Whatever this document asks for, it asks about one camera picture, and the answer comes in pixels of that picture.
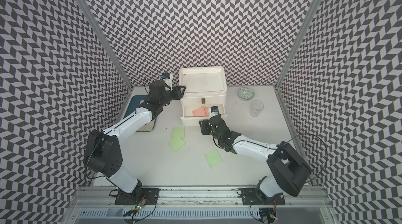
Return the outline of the white drawer cabinet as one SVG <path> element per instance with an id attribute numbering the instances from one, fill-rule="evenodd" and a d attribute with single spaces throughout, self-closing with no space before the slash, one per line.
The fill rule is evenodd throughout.
<path id="1" fill-rule="evenodd" d="M 227 83 L 221 66 L 182 68 L 179 85 L 186 87 L 182 106 L 226 103 Z"/>

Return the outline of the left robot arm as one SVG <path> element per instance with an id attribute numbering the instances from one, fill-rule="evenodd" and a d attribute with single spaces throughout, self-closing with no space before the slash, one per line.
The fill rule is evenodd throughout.
<path id="1" fill-rule="evenodd" d="M 156 119 L 163 107 L 182 99 L 185 90 L 186 86 L 173 86 L 170 79 L 153 81 L 144 101 L 130 115 L 103 131 L 90 132 L 84 152 L 85 175 L 93 170 L 124 193 L 133 193 L 139 180 L 126 169 L 121 148 L 138 129 Z"/>

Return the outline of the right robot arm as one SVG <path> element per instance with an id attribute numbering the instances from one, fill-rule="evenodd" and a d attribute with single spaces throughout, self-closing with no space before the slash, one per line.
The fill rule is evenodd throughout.
<path id="1" fill-rule="evenodd" d="M 224 151 L 268 165 L 271 176 L 264 176 L 255 188 L 254 198 L 259 203 L 270 203 L 283 193 L 297 197 L 312 173 L 308 162 L 289 142 L 272 145 L 252 140 L 230 130 L 220 114 L 199 121 L 199 125 L 202 135 L 212 136 L 214 143 Z"/>

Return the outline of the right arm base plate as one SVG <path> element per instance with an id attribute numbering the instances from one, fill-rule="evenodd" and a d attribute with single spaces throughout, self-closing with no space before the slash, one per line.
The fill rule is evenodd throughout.
<path id="1" fill-rule="evenodd" d="M 242 199 L 243 205 L 269 205 L 282 206 L 285 205 L 285 198 L 282 193 L 273 197 L 268 197 L 257 188 L 240 188 L 237 190 L 238 195 Z"/>

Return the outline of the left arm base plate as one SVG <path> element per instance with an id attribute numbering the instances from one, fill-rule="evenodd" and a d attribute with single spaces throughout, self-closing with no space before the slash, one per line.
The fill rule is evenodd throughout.
<path id="1" fill-rule="evenodd" d="M 118 190 L 114 205 L 134 206 L 138 205 L 141 200 L 146 201 L 145 205 L 155 205 L 159 198 L 159 193 L 160 189 L 156 187 L 136 189 L 132 193 Z"/>

